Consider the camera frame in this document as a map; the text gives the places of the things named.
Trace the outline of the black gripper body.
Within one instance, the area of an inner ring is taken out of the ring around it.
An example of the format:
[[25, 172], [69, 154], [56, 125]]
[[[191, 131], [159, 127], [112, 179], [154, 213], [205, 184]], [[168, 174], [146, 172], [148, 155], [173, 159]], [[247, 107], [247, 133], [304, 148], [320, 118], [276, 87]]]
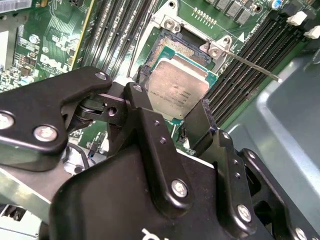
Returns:
[[154, 206], [140, 151], [132, 146], [71, 177], [49, 212], [52, 240], [229, 240], [220, 226], [213, 166], [181, 156], [195, 201], [170, 219]]

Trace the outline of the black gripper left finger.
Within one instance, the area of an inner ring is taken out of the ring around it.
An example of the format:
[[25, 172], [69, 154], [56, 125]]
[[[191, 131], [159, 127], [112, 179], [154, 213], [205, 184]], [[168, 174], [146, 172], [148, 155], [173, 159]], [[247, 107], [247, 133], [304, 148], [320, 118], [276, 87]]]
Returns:
[[120, 128], [112, 156], [139, 146], [151, 198], [161, 211], [187, 211], [194, 194], [164, 118], [146, 90], [130, 82], [120, 96], [111, 78], [87, 66], [0, 95], [0, 163], [44, 172], [54, 169], [68, 134], [99, 120]]

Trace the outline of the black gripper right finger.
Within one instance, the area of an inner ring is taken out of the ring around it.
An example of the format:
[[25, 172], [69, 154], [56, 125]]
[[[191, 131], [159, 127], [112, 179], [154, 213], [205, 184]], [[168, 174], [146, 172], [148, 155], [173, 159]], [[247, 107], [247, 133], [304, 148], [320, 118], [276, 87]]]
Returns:
[[237, 150], [219, 129], [208, 101], [200, 100], [184, 120], [195, 156], [214, 167], [217, 219], [236, 240], [317, 240], [319, 234], [259, 156]]

